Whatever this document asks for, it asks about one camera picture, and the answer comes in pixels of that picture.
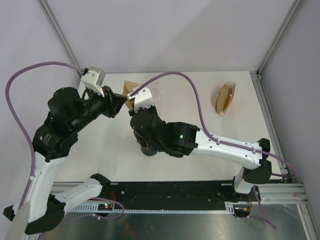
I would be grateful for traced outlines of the brown paper coffee filter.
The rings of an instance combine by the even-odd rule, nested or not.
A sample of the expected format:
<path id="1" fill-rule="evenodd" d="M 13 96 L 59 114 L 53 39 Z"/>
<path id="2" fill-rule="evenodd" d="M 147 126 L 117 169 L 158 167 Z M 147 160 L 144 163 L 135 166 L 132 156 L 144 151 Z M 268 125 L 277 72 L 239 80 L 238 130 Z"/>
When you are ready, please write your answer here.
<path id="1" fill-rule="evenodd" d="M 136 83 L 136 82 L 131 82 L 131 81 L 127 81 L 125 80 L 124 81 L 124 84 L 123 84 L 123 92 L 122 92 L 122 95 L 124 97 L 126 97 L 128 94 L 130 94 L 134 88 L 136 88 L 139 84 Z M 125 102 L 125 105 L 126 107 L 129 109 L 129 110 L 132 110 L 134 107 L 133 107 L 133 102 L 130 102 L 129 100 L 127 100 Z"/>

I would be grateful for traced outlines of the olive green plastic dripper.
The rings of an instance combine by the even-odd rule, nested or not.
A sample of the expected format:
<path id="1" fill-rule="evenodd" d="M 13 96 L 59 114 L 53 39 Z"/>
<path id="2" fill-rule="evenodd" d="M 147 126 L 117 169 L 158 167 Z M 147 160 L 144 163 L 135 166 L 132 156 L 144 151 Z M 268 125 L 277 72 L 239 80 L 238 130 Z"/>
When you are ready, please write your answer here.
<path id="1" fill-rule="evenodd" d="M 134 130 L 133 134 L 136 138 L 137 143 L 140 145 L 141 148 L 148 148 L 148 145 L 146 143 L 146 141 Z"/>

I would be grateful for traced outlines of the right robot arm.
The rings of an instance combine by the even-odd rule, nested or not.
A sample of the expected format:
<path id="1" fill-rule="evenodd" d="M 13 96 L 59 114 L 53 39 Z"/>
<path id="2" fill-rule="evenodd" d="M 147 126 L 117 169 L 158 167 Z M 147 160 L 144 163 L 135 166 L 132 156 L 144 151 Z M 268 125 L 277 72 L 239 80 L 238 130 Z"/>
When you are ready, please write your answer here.
<path id="1" fill-rule="evenodd" d="M 130 112 L 130 126 L 146 156 L 165 153 L 171 157 L 199 155 L 218 158 L 241 166 L 232 179 L 231 196 L 242 201 L 254 185 L 269 182 L 272 163 L 271 143 L 266 138 L 241 142 L 207 134 L 203 128 L 185 122 L 165 122 L 154 106 Z"/>

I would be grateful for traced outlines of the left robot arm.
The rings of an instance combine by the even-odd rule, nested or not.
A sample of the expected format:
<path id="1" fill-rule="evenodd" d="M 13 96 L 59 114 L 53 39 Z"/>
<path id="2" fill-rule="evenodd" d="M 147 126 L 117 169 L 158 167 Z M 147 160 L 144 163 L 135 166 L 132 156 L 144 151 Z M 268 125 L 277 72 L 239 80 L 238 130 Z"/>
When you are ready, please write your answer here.
<path id="1" fill-rule="evenodd" d="M 51 194 L 60 167 L 78 141 L 78 133 L 100 115 L 114 118 L 127 100 L 108 86 L 102 88 L 102 94 L 89 90 L 88 95 L 88 99 L 83 99 L 75 88 L 65 87 L 48 101 L 48 116 L 32 141 L 35 170 L 30 189 L 22 198 L 30 205 L 29 217 L 22 226 L 13 225 L 23 236 L 49 232 L 76 206 L 93 198 L 105 200 L 111 195 L 110 180 L 99 173 L 72 189 Z"/>

